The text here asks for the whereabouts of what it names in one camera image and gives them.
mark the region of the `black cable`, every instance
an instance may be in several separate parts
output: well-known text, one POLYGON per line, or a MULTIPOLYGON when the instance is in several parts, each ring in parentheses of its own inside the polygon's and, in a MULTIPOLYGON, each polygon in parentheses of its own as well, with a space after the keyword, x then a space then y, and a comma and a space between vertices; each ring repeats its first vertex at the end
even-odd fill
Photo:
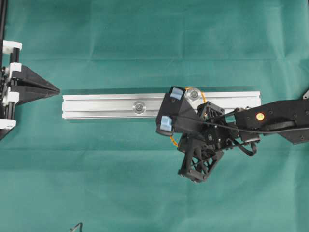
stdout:
POLYGON ((249 151, 248 149, 244 148, 236 139, 229 138, 229 140, 232 141, 236 146, 238 146, 238 148, 248 156, 253 156, 257 152, 255 142, 250 142, 252 151, 249 151))
POLYGON ((221 124, 214 123, 214 122, 202 122, 202 121, 195 120, 195 119, 188 118, 188 117, 181 117, 181 116, 172 116, 172 117, 185 118, 185 119, 189 119, 189 120, 192 120, 192 121, 199 122, 201 124, 212 125, 212 126, 217 126, 217 127, 222 127, 222 128, 230 129, 230 130, 247 132, 247 133, 277 134, 277 133, 283 133, 283 132, 309 130, 309 126, 306 126, 306 127, 295 127, 295 128, 289 128, 289 129, 281 129, 281 130, 272 130, 272 131, 271 130, 267 130, 267 131, 266 130, 250 130, 250 129, 244 129, 244 128, 230 127, 230 126, 221 125, 221 124))
POLYGON ((212 120, 212 121, 216 121, 222 117, 230 117, 232 115, 234 115, 235 113, 237 113, 239 111, 239 108, 236 108, 235 110, 231 111, 230 113, 227 113, 225 115, 219 115, 217 117, 213 117, 213 118, 210 118, 209 120, 212 120))

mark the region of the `black wire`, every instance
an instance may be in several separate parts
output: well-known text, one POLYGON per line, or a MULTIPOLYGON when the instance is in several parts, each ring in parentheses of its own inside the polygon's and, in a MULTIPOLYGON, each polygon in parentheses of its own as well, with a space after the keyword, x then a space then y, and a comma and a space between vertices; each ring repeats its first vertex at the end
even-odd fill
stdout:
POLYGON ((202 122, 202 121, 195 120, 195 119, 188 118, 188 117, 181 117, 181 116, 174 116, 174 117, 186 118, 186 119, 189 119, 189 120, 192 120, 192 121, 199 122, 201 124, 218 126, 218 127, 222 127, 222 128, 226 128, 226 129, 230 129, 230 130, 243 131, 243 132, 247 132, 247 133, 276 134, 276 133, 282 133, 282 132, 309 130, 309 126, 306 126, 306 127, 294 127, 294 128, 289 128, 289 129, 272 130, 272 131, 271 130, 267 130, 267 131, 266 130, 250 130, 250 129, 244 129, 244 128, 230 127, 230 126, 221 125, 221 124, 214 123, 214 122, 202 122))
POLYGON ((213 121, 216 121, 222 117, 230 117, 232 115, 234 115, 235 113, 237 113, 239 111, 239 108, 236 108, 235 110, 231 111, 230 113, 227 113, 225 115, 219 115, 217 117, 213 117, 213 118, 210 118, 209 120, 213 120, 213 121))
POLYGON ((201 159, 199 162, 197 162, 197 163, 195 163, 195 164, 191 164, 191 167, 193 167, 193 166, 196 166, 196 165, 199 165, 199 164, 201 164, 201 163, 206 162, 208 159, 210 159, 210 158, 212 158, 212 157, 216 156, 218 151, 224 151, 224 150, 228 150, 228 149, 236 148, 236 147, 239 147, 239 146, 247 146, 247 145, 249 145, 249 144, 250 144, 250 142, 243 142, 243 143, 238 143, 238 144, 234 144, 234 145, 231 145, 231 146, 227 146, 227 147, 224 147, 224 148, 218 149, 218 150, 216 150, 216 151, 215 151, 215 153, 214 153, 214 154, 212 154, 212 155, 211 155, 211 156, 209 156, 208 158, 206 158, 206 159, 201 159))
POLYGON ((71 228, 70 232, 75 232, 78 227, 79 227, 79 232, 82 232, 82 228, 83 228, 83 223, 82 222, 78 223, 76 226, 71 228))

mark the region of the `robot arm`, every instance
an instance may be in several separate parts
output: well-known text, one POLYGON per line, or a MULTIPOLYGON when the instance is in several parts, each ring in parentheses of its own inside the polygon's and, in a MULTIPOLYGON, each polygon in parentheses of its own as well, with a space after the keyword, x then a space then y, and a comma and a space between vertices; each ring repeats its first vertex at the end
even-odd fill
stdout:
POLYGON ((197 112, 184 97, 186 89, 172 87, 156 118, 156 132, 181 133, 178 150, 185 154, 178 174, 205 181, 224 151, 238 147, 248 156, 257 152, 260 134, 278 133, 293 144, 309 141, 309 101, 275 101, 251 109, 225 110, 212 102, 197 112))

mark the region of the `green cloth background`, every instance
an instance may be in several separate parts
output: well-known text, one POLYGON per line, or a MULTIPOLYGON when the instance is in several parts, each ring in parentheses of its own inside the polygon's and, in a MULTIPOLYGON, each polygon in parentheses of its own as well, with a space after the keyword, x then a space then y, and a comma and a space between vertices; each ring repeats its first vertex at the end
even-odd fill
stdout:
MULTIPOLYGON (((309 88, 307 0, 9 0, 5 39, 62 94, 177 85, 268 103, 309 88)), ((61 95, 17 108, 0 142, 0 231, 308 231, 308 144, 262 138, 194 184, 154 119, 61 113, 61 95)))

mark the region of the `black triangular gripper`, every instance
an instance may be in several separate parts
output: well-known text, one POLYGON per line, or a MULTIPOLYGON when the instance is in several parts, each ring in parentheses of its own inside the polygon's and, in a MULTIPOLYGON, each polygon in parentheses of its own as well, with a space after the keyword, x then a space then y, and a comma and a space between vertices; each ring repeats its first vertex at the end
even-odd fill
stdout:
POLYGON ((21 72, 12 72, 12 79, 17 80, 17 84, 11 86, 11 91, 19 93, 18 105, 60 93, 57 87, 24 65, 22 65, 21 72))
POLYGON ((60 93, 60 90, 56 86, 54 86, 50 82, 41 78, 39 75, 37 75, 34 71, 32 71, 30 68, 28 68, 25 65, 22 65, 21 72, 13 71, 12 77, 16 78, 18 82, 20 82, 18 83, 19 86, 27 85, 27 86, 32 86, 32 87, 37 87, 37 88, 42 88, 42 89, 49 89, 54 92, 57 92, 58 94, 60 93))
POLYGON ((49 98, 59 94, 57 91, 31 86, 11 86, 11 91, 19 93, 19 101, 17 105, 41 98, 49 98))

